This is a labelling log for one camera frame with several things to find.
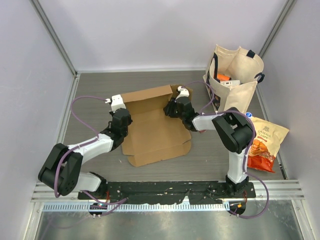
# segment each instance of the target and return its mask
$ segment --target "orange object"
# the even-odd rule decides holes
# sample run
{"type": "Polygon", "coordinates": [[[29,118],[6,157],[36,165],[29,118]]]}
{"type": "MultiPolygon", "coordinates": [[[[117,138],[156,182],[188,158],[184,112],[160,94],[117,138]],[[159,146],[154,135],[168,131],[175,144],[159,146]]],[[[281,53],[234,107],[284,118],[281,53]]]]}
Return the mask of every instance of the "orange object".
{"type": "Polygon", "coordinates": [[[224,75],[224,74],[220,74],[220,73],[217,74],[216,78],[217,78],[219,81],[229,81],[229,80],[231,80],[231,77],[226,76],[226,75],[224,75]]]}

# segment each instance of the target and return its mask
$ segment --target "blue round object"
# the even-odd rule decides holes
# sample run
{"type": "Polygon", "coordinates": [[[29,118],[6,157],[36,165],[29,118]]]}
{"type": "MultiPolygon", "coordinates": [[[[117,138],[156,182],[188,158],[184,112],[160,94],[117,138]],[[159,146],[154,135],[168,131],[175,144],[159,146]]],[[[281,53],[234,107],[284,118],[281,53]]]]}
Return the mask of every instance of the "blue round object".
{"type": "Polygon", "coordinates": [[[248,118],[251,118],[251,117],[252,117],[252,113],[251,113],[251,112],[248,112],[248,111],[245,113],[245,115],[246,115],[248,118]]]}

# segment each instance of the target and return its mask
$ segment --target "gray table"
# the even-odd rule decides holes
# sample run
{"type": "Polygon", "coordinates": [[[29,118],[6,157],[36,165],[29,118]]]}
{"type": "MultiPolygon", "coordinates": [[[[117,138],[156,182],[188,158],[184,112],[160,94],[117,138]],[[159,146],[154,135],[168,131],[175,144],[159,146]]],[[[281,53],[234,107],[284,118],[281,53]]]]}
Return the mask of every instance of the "gray table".
{"type": "MultiPolygon", "coordinates": [[[[83,73],[80,76],[76,96],[92,95],[110,98],[113,95],[159,87],[167,84],[187,84],[202,81],[203,71],[159,71],[159,72],[115,72],[83,73]]],[[[194,84],[192,105],[200,110],[209,102],[204,84],[194,84]]],[[[74,105],[76,114],[96,130],[107,127],[111,116],[110,106],[94,99],[82,99],[74,105]]],[[[206,112],[212,112],[210,106],[206,112]]],[[[263,118],[263,113],[256,95],[248,109],[254,116],[263,118]]],[[[201,181],[224,180],[229,168],[228,151],[224,148],[215,131],[205,133],[192,132],[191,151],[181,156],[157,163],[134,167],[122,150],[118,149],[97,156],[85,163],[82,172],[95,172],[108,181],[201,181]]],[[[84,125],[70,116],[64,144],[74,144],[94,137],[84,125]]],[[[250,169],[263,180],[283,179],[279,164],[274,162],[276,173],[250,169]]]]}

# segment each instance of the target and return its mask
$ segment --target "gray floor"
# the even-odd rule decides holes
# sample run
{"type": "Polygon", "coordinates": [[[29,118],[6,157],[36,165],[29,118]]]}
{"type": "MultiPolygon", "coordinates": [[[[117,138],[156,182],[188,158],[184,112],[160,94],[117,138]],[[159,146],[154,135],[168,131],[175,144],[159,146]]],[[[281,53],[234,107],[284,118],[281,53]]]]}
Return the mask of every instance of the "gray floor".
{"type": "MultiPolygon", "coordinates": [[[[247,216],[259,213],[265,205],[264,201],[249,203],[244,212],[247,216]]],[[[87,212],[43,212],[35,239],[303,239],[291,200],[271,201],[262,216],[249,220],[237,218],[226,211],[115,212],[95,219],[88,216],[87,212]]]]}
{"type": "MultiPolygon", "coordinates": [[[[161,71],[161,72],[117,72],[83,73],[80,76],[76,96],[92,95],[110,98],[113,95],[159,87],[167,84],[187,84],[202,81],[203,71],[161,71]]],[[[209,102],[204,84],[194,84],[192,105],[200,110],[209,102]]],[[[74,111],[96,130],[103,130],[111,120],[110,106],[95,99],[82,99],[74,105],[74,111]]],[[[248,109],[254,116],[263,118],[256,95],[248,109]]],[[[223,180],[228,171],[228,152],[215,131],[205,133],[192,132],[191,151],[181,156],[157,163],[134,167],[122,150],[118,149],[102,154],[85,163],[82,172],[95,172],[109,181],[199,181],[223,180]]],[[[70,116],[64,144],[75,144],[94,137],[94,134],[70,116]]],[[[279,164],[274,162],[276,173],[250,169],[263,180],[283,179],[279,164]]]]}

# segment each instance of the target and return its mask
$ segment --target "chip bag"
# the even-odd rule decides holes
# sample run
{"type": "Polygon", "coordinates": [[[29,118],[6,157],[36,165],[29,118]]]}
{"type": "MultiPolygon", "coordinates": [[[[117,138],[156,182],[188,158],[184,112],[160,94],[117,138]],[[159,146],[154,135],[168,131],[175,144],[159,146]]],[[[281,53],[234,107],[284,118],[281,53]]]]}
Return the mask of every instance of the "chip bag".
{"type": "Polygon", "coordinates": [[[251,117],[256,136],[248,153],[248,167],[275,173],[274,160],[289,129],[269,121],[251,117]]]}

